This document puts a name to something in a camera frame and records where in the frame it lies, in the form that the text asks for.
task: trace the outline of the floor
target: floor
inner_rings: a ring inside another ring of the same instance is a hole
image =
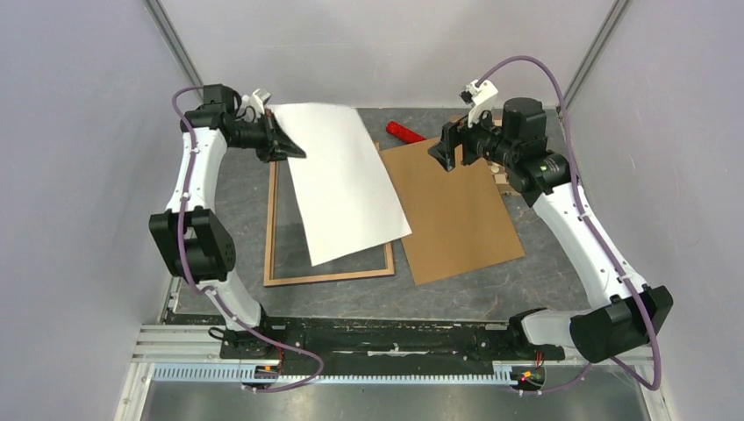
[[[577,367],[549,367],[547,387]],[[149,421],[494,420],[649,421],[638,384],[618,367],[595,366],[586,381],[554,395],[519,398],[502,386],[313,385],[257,396],[237,384],[154,382]]]
[[[388,121],[427,138],[463,110],[362,109],[372,139],[382,149],[401,146],[384,128]],[[549,145],[565,152],[556,114],[549,114]],[[588,308],[581,282],[547,226],[519,197],[504,199],[526,257],[490,268],[415,286],[400,241],[393,244],[396,274],[390,277],[321,284],[263,287],[268,201],[268,165],[253,151],[229,150],[219,170],[216,213],[235,239],[237,270],[247,290],[277,316],[353,318],[443,318],[506,320],[523,310]],[[182,289],[179,313],[216,314],[205,297]]]

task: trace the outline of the wooden picture frame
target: wooden picture frame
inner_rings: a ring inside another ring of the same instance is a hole
[[[372,278],[377,276],[390,276],[395,274],[395,263],[393,261],[392,243],[383,245],[385,268],[364,270],[359,272],[342,272],[328,275],[308,275],[290,278],[274,277],[274,251],[276,236],[276,204],[278,190],[279,163],[269,164],[268,175],[268,212],[266,218],[266,251],[264,253],[263,285],[265,287],[276,287],[281,285],[296,285],[314,282],[345,281],[360,278]]]

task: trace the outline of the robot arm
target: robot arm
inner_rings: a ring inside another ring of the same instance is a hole
[[[568,161],[547,150],[547,118],[542,103],[531,98],[506,101],[502,125],[496,127],[488,105],[494,103],[496,93],[486,83],[480,87],[469,84],[461,97],[471,104],[471,112],[457,122],[445,124],[440,142],[429,149],[429,154],[446,171],[455,168],[454,149],[460,145],[462,165],[484,158],[504,166],[511,186],[558,238],[576,268],[591,307],[585,311],[530,310],[511,318],[510,327],[533,345],[576,348],[589,362],[647,344],[638,306],[582,220],[592,215],[591,207],[585,204],[582,209],[577,208]],[[587,203],[581,186],[579,195],[582,203]],[[625,267],[624,277],[642,291],[640,296],[658,332],[671,309],[671,294],[663,286],[650,288],[596,219],[594,225]]]
[[[240,98],[223,85],[204,87],[204,104],[185,114],[197,136],[197,147],[191,147],[190,133],[182,123],[183,158],[175,190],[166,210],[150,216],[150,232],[168,271],[173,276],[183,277],[176,220],[183,197],[181,188],[192,165],[184,219],[189,268],[198,288],[209,287],[207,296],[222,312],[227,328],[233,331],[244,330],[233,318],[243,320],[249,327],[257,326],[262,309],[240,281],[235,271],[233,238],[214,213],[219,164],[228,147],[255,149],[263,162],[286,160],[289,156],[305,157],[304,151],[284,134],[271,110],[265,107],[269,97],[260,89]],[[239,111],[248,107],[254,110],[253,121],[238,117]],[[219,305],[218,296],[225,305]],[[226,314],[225,307],[233,314]]]

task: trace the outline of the red object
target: red object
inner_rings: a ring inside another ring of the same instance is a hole
[[[426,140],[424,136],[421,136],[420,134],[408,129],[405,126],[399,125],[395,121],[390,121],[387,127],[385,127],[385,131],[395,136],[399,140],[402,140],[403,142],[409,144],[420,142],[421,140]]]

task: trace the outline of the gray wall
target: gray wall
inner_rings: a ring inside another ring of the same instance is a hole
[[[661,341],[680,420],[744,417],[741,16],[741,2],[633,2],[571,109],[598,215],[675,298]]]
[[[568,86],[612,0],[162,0],[205,82],[274,103],[462,107],[465,83],[515,54]],[[501,99],[555,103],[528,63],[494,79]]]
[[[4,4],[0,57],[0,419],[111,419],[165,287],[185,78],[136,0]]]

